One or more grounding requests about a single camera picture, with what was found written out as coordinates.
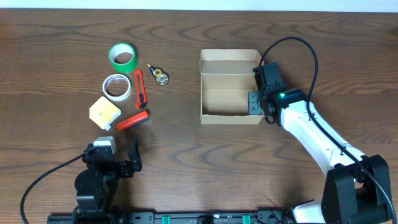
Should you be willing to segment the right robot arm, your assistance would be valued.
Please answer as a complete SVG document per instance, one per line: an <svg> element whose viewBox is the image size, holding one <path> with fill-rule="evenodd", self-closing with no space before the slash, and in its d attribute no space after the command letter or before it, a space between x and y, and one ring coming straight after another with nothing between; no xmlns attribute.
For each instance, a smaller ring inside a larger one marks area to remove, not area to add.
<svg viewBox="0 0 398 224"><path fill-rule="evenodd" d="M292 207L286 222L397 223L387 162L347 143L302 90L287 88L276 63L256 67L253 74L257 91L249 93L249 112L292 134L326 177L322 199Z"/></svg>

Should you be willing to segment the red utility knife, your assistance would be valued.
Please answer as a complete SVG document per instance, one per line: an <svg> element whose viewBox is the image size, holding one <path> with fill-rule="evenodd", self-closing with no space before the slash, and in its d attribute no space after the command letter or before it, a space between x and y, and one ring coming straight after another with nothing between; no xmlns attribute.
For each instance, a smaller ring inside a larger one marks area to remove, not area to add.
<svg viewBox="0 0 398 224"><path fill-rule="evenodd" d="M134 76L136 79L136 90L137 90L136 108L140 110L144 109L147 105L147 95L146 95L142 70L139 68L135 69Z"/></svg>

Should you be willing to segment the red black stapler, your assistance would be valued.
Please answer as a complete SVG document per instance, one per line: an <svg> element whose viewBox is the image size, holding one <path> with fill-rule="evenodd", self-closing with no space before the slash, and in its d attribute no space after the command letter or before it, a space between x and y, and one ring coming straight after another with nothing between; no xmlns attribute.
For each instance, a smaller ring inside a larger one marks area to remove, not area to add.
<svg viewBox="0 0 398 224"><path fill-rule="evenodd" d="M124 131L135 125L141 124L149 119L149 113L147 111L140 112L124 121L117 124L119 131Z"/></svg>

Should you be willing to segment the brown cardboard box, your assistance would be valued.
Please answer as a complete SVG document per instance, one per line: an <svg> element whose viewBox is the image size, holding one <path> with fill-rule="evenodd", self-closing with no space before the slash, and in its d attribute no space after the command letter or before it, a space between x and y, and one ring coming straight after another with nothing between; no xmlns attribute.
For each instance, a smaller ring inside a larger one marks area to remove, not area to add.
<svg viewBox="0 0 398 224"><path fill-rule="evenodd" d="M254 49L202 49L201 124L254 124L264 117L249 113L249 92L257 85L253 68L261 55Z"/></svg>

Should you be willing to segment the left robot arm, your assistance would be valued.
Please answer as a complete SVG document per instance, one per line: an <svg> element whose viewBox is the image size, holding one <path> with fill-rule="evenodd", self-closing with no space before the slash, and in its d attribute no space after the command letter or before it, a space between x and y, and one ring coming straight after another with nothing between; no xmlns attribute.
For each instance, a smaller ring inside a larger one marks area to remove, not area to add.
<svg viewBox="0 0 398 224"><path fill-rule="evenodd" d="M116 142L112 136L99 137L83 151L87 170L75 179L77 208L72 223L128 223L126 212L112 202L123 178L133 177L142 170L138 140L127 152L128 160L115 161Z"/></svg>

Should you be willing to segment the white tape roll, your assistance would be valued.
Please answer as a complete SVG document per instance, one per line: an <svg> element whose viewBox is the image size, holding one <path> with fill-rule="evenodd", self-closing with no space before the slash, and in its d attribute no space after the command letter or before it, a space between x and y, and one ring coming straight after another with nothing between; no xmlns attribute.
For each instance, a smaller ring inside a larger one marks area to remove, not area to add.
<svg viewBox="0 0 398 224"><path fill-rule="evenodd" d="M121 95L113 95L113 94L111 94L110 91L108 90L108 87L110 86L110 84L111 84L113 81L116 81L116 80L122 80L122 81L125 81L125 82L127 83L127 90L126 90L123 94L121 94ZM103 82L103 84L102 84L102 90L103 90L103 93L105 94L105 96L106 96L109 100L111 100L111 101L116 101L116 102L124 101L124 100L126 100L126 99L129 98L129 96L130 96L130 94L131 94L131 92L132 92L131 81L130 81L129 77L127 77L126 75L118 74L118 73L112 74L112 75L108 76L108 77L104 80L104 82Z"/></svg>

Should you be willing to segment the green tape roll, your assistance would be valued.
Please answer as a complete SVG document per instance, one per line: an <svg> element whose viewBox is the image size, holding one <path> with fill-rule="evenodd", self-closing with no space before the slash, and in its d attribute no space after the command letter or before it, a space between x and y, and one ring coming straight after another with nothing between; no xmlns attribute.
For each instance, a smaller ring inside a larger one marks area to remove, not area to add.
<svg viewBox="0 0 398 224"><path fill-rule="evenodd" d="M124 53L131 54L132 55L131 59L126 63L116 62L116 57ZM132 45L125 42L120 42L113 45L108 52L108 58L111 64L113 65L114 69L120 73L133 72L137 67L136 51Z"/></svg>

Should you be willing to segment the yellow sticky note pad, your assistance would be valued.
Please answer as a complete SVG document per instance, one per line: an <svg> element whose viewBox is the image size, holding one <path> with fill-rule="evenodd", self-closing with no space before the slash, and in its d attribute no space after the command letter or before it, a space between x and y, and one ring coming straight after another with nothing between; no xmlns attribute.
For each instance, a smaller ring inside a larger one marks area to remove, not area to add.
<svg viewBox="0 0 398 224"><path fill-rule="evenodd" d="M120 114L121 110L104 96L101 96L89 108L89 118L106 131L111 129L111 123Z"/></svg>

